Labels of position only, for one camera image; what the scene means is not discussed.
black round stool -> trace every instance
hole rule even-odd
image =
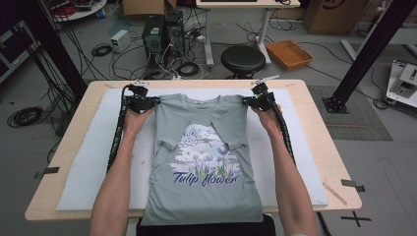
[[[264,54],[250,46],[231,46],[221,53],[221,64],[233,72],[233,76],[226,79],[252,79],[265,63]]]

gray floor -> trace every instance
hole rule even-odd
[[[109,38],[118,30],[135,31],[142,34],[143,23],[127,22],[117,9],[109,9],[108,17],[99,20],[94,16],[72,23],[80,44],[91,58],[90,50],[99,43],[109,43]],[[314,42],[327,47],[338,57],[349,60],[339,41],[348,38],[358,43],[362,39],[351,36],[323,36],[306,34],[301,23],[294,23],[296,30],[284,31],[268,29],[268,36],[274,41],[288,38],[298,42]],[[245,42],[246,34],[234,24],[214,26],[219,33],[214,36],[218,42]],[[62,40],[71,54],[75,64],[80,67],[77,50],[61,31]],[[313,56],[310,66],[342,79],[350,65],[335,59],[327,50],[315,44],[302,44]],[[192,79],[222,79],[228,72],[219,64],[219,55],[225,46],[214,47],[215,66],[208,71],[203,65],[204,73]],[[204,64],[202,48],[196,51],[196,61]],[[118,67],[135,70],[145,65],[145,52],[135,49],[120,58]],[[401,45],[389,45],[374,64],[373,75],[376,84],[387,88],[388,75],[392,60],[407,60],[417,63],[417,59]],[[108,73],[110,56],[94,58],[93,65],[102,74],[111,79]],[[130,76],[118,71],[120,75]],[[301,79],[311,86],[337,86],[339,81],[309,68],[300,68],[286,72],[275,63],[268,66],[256,76],[268,77],[279,74],[283,79]],[[86,81],[93,80],[91,72],[83,76]],[[360,84],[361,90],[379,98],[380,91],[373,85],[371,73]],[[49,123],[13,129],[7,126],[7,118],[22,108],[42,106],[47,109],[50,102],[42,98],[48,90],[45,79],[31,60],[26,61],[8,80],[0,85],[0,235],[87,235],[89,222],[54,221],[30,222],[25,220],[25,211],[40,182],[34,179],[36,172],[47,166],[46,156],[59,140]],[[352,211],[324,212],[323,216],[332,235],[416,235],[417,234],[417,126],[416,118],[393,109],[379,110],[374,107],[381,121],[392,136],[392,142],[363,142],[334,140],[343,158],[352,180],[364,185],[366,192],[360,193],[363,206],[356,210],[358,217],[372,221],[360,221],[360,227],[354,220],[341,219],[341,216],[353,216]],[[278,235],[281,228],[276,219]],[[320,226],[319,234],[324,235]]]

gray-green t-shirt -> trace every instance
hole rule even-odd
[[[261,222],[241,95],[163,95],[141,225]]]

white sheet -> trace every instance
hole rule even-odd
[[[270,89],[283,110],[291,138],[297,168],[306,183],[314,206],[328,205],[314,159],[300,126],[291,97],[286,89]],[[253,95],[247,88],[170,88],[150,89],[148,96],[184,93],[193,99],[212,99],[218,95]],[[120,109],[120,88],[107,90],[99,105],[83,144],[70,169],[57,210],[92,209],[95,197],[105,177],[110,146],[113,142]],[[132,164],[130,209],[144,209],[149,197],[150,162],[153,151],[154,114],[148,118],[138,135]],[[274,170],[268,135],[258,116],[248,109],[247,134],[254,178],[264,207],[277,206],[274,191]]]

hand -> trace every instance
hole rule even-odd
[[[279,123],[276,120],[275,115],[273,114],[272,109],[268,111],[262,111],[258,108],[251,107],[252,110],[258,114],[261,120],[261,124],[264,126],[264,128],[267,130],[268,133],[277,131],[281,132],[281,129],[279,128]]]
[[[139,114],[128,109],[125,116],[125,126],[123,127],[125,135],[136,136],[141,131],[145,121],[152,112],[153,109],[149,109],[146,112]]]

